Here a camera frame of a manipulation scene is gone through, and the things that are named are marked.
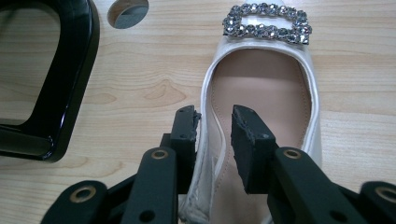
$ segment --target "shoe insole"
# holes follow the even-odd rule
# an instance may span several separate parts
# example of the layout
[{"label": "shoe insole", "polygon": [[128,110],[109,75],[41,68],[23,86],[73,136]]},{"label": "shoe insole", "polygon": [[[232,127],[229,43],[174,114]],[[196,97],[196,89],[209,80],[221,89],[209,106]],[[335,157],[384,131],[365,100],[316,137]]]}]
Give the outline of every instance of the shoe insole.
[{"label": "shoe insole", "polygon": [[227,146],[215,182],[210,222],[261,223],[269,216],[266,196],[245,193],[233,158],[233,105],[255,110],[280,147],[300,148],[311,114],[304,71],[289,55],[264,49],[240,49],[218,64],[211,90],[211,103]]}]

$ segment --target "shoe embellishment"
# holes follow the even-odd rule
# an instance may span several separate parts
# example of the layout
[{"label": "shoe embellishment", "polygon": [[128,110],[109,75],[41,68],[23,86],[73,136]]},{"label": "shoe embellishment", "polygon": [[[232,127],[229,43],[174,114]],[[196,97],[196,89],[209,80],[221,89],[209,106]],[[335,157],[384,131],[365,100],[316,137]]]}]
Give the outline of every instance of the shoe embellishment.
[{"label": "shoe embellishment", "polygon": [[[248,15],[279,17],[291,21],[291,29],[278,28],[265,24],[242,24],[242,17]],[[282,40],[291,44],[309,44],[312,27],[304,11],[294,7],[278,6],[276,4],[244,4],[233,6],[223,20],[224,33],[227,36],[256,37],[262,39]]]}]

